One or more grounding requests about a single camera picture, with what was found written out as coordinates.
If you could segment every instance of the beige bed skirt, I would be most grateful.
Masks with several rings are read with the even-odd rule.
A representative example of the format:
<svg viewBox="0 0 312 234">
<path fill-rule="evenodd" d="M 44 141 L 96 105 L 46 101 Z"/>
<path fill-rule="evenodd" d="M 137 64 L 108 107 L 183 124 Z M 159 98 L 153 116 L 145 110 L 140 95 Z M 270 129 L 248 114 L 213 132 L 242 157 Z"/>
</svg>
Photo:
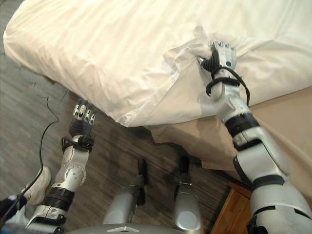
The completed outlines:
<svg viewBox="0 0 312 234">
<path fill-rule="evenodd" d="M 251 107 L 253 115 L 285 152 L 290 180 L 312 207 L 312 87 Z M 232 138 L 217 117 L 149 126 L 157 143 L 173 142 L 202 160 L 204 168 L 224 170 L 238 178 Z"/>
</svg>

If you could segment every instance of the crumpled sheet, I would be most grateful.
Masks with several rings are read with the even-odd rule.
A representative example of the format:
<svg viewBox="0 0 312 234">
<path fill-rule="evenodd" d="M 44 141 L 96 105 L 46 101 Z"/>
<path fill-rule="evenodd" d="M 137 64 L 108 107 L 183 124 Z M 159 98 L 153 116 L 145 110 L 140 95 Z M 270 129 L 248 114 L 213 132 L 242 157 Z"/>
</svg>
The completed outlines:
<svg viewBox="0 0 312 234">
<path fill-rule="evenodd" d="M 311 9 L 309 0 L 25 0 L 4 48 L 124 126 L 180 123 L 215 114 L 196 59 L 215 40 L 236 47 L 251 105 L 312 86 Z"/>
</svg>

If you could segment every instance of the black wire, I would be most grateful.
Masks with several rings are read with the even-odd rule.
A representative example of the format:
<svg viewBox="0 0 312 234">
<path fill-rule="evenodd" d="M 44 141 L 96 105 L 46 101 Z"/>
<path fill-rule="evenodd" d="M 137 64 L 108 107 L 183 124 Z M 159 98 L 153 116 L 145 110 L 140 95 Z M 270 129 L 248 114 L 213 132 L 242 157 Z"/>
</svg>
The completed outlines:
<svg viewBox="0 0 312 234">
<path fill-rule="evenodd" d="M 36 178 L 35 178 L 35 179 L 28 185 L 28 187 L 16 198 L 16 200 L 15 200 L 14 203 L 10 206 L 10 208 L 8 209 L 8 211 L 3 215 L 3 217 L 1 218 L 0 229 L 3 227 L 3 225 L 4 225 L 4 223 L 5 223 L 5 220 L 6 220 L 7 216 L 8 216 L 8 214 L 10 213 L 10 211 L 16 206 L 16 204 L 21 200 L 21 198 L 24 196 L 24 194 L 30 189 L 31 186 L 33 186 L 33 184 L 37 181 L 37 179 L 39 178 L 39 176 L 42 174 L 42 171 L 43 171 L 43 162 L 42 162 L 42 155 L 41 155 L 42 140 L 43 140 L 43 137 L 44 137 L 46 131 L 48 130 L 48 128 L 49 128 L 52 124 L 59 122 L 59 117 L 58 117 L 58 116 L 51 110 L 51 108 L 49 107 L 48 99 L 49 99 L 49 97 L 47 97 L 47 100 L 46 100 L 47 107 L 48 107 L 49 111 L 55 116 L 55 118 L 56 118 L 57 120 L 51 122 L 51 123 L 45 128 L 45 130 L 43 131 L 43 134 L 42 134 L 42 136 L 41 136 L 40 144 L 39 144 L 40 171 L 39 171 L 38 175 L 36 176 Z"/>
<path fill-rule="evenodd" d="M 245 82 L 243 81 L 242 77 L 240 77 L 235 71 L 233 71 L 231 68 L 229 67 L 217 67 L 216 69 L 214 69 L 211 72 L 211 77 L 214 80 L 215 79 L 215 74 L 220 70 L 220 69 L 225 69 L 228 70 L 245 88 L 246 91 L 246 97 L 247 97 L 247 106 L 249 106 L 249 101 L 250 101 L 250 92 L 249 89 L 247 88 L 247 85 L 245 84 Z"/>
</svg>

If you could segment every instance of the wooden nightstand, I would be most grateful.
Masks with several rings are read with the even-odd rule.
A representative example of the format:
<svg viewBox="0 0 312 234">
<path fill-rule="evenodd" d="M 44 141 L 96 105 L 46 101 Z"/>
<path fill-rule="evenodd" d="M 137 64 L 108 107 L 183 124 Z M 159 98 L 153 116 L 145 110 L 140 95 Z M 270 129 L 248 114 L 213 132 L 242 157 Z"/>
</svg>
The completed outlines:
<svg viewBox="0 0 312 234">
<path fill-rule="evenodd" d="M 232 182 L 231 191 L 210 234 L 247 234 L 251 191 Z"/>
</svg>

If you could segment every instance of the wood grain flooring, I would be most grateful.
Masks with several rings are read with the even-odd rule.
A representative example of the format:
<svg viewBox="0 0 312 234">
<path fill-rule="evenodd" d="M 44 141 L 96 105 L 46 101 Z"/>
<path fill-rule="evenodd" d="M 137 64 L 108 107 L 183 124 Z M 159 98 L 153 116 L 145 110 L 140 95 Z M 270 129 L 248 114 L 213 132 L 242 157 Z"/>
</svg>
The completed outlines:
<svg viewBox="0 0 312 234">
<path fill-rule="evenodd" d="M 21 2 L 7 0 L 1 4 L 1 35 Z M 62 159 L 60 140 L 69 135 L 67 128 L 77 97 L 7 58 L 2 37 L 0 53 L 0 199 L 3 199 L 19 193 L 39 170 L 39 140 L 44 128 L 55 119 L 43 97 L 49 97 L 49 104 L 60 120 L 51 126 L 43 140 L 43 162 L 54 178 Z M 146 187 L 147 203 L 136 210 L 133 222 L 171 226 L 177 161 L 184 151 L 169 144 L 155 144 L 143 127 L 125 128 L 104 113 L 97 115 L 93 135 L 96 143 L 86 166 L 87 179 L 75 196 L 65 229 L 100 224 L 114 195 L 136 175 L 136 159 L 140 157 L 148 162 L 150 181 Z M 203 223 L 209 231 L 228 193 L 226 179 L 193 164 L 191 175 Z M 27 216 L 34 209 L 27 205 Z"/>
</svg>

